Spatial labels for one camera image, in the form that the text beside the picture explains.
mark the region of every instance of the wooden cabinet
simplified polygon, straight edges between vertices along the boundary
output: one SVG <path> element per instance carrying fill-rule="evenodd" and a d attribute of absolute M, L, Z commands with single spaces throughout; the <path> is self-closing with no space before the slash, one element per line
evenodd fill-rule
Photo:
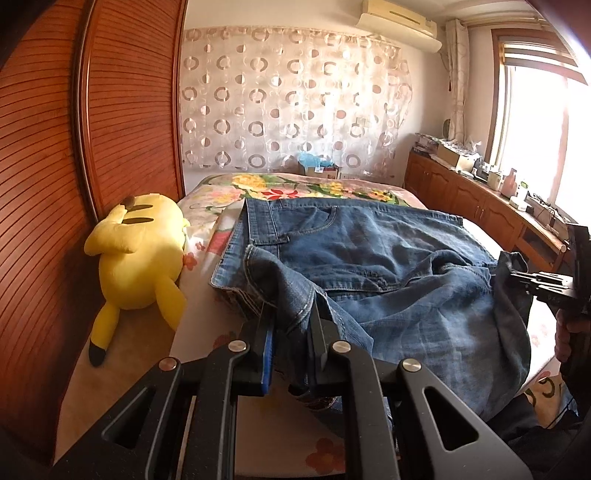
<path fill-rule="evenodd" d="M 429 158 L 411 153 L 404 176 L 404 188 L 428 209 L 447 212 L 452 172 Z"/>
<path fill-rule="evenodd" d="M 426 176 L 427 162 L 429 160 L 419 155 L 411 154 L 408 157 L 407 170 L 404 174 L 404 188 L 418 199 L 423 196 L 426 189 L 423 187 Z"/>
<path fill-rule="evenodd" d="M 496 198 L 489 199 L 476 219 L 480 228 L 488 233 L 504 250 L 514 249 L 522 223 L 517 214 Z"/>
<path fill-rule="evenodd" d="M 452 178 L 449 171 L 438 164 L 433 164 L 430 171 L 427 172 L 426 191 L 423 194 L 422 202 L 428 209 L 448 211 L 450 207 L 450 194 L 452 189 Z"/>
<path fill-rule="evenodd" d="M 564 245 L 530 215 L 516 212 L 486 185 L 458 175 L 414 152 L 404 187 L 431 210 L 459 215 L 480 226 L 504 250 L 519 250 L 538 270 L 557 271 Z"/>
<path fill-rule="evenodd" d="M 480 207 L 484 204 L 481 193 L 469 182 L 460 182 L 453 186 L 454 192 L 449 206 L 449 213 L 462 216 L 478 223 Z"/>

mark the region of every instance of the pikachu plush toy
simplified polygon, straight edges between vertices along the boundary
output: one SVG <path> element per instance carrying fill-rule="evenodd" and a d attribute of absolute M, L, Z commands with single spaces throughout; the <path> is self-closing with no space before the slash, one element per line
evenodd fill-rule
<path fill-rule="evenodd" d="M 95 226 L 84 245 L 87 255 L 100 255 L 100 289 L 106 299 L 90 334 L 88 356 L 95 367 L 105 359 L 121 309 L 141 309 L 155 300 L 176 330 L 186 305 L 175 281 L 183 267 L 189 222 L 176 203 L 158 193 L 123 203 Z"/>

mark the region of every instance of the blue denim jeans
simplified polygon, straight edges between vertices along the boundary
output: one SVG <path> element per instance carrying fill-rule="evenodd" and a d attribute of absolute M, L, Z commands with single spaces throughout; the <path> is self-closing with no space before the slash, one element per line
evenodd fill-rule
<path fill-rule="evenodd" d="M 426 364 L 476 414 L 492 418 L 530 366 L 531 297 L 507 288 L 519 254 L 495 261 L 441 212 L 365 200 L 247 199 L 212 286 L 247 319 L 276 308 L 276 365 L 306 384 L 313 300 L 343 339 L 374 358 Z"/>

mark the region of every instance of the cardboard box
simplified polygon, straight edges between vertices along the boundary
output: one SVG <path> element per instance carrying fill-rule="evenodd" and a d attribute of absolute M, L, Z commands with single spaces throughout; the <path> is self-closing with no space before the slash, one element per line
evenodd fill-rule
<path fill-rule="evenodd" d="M 437 147 L 437 156 L 454 168 L 461 168 L 462 170 L 470 172 L 474 168 L 474 163 L 476 162 L 476 158 L 470 159 L 470 157 L 473 157 L 472 155 L 468 156 L 455 152 L 443 144 L 439 144 Z"/>
<path fill-rule="evenodd" d="M 306 177 L 316 177 L 317 179 L 332 179 L 340 178 L 340 168 L 336 165 L 333 167 L 305 167 L 298 163 L 298 173 Z"/>

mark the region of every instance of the circle pattern curtain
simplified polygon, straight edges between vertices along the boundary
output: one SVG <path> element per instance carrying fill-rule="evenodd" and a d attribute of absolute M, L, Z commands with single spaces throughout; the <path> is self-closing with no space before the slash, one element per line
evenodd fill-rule
<path fill-rule="evenodd" d="M 385 176 L 412 87 L 399 47 L 380 38 L 277 27 L 184 32 L 183 162 L 296 171 L 300 152 L 345 173 Z"/>

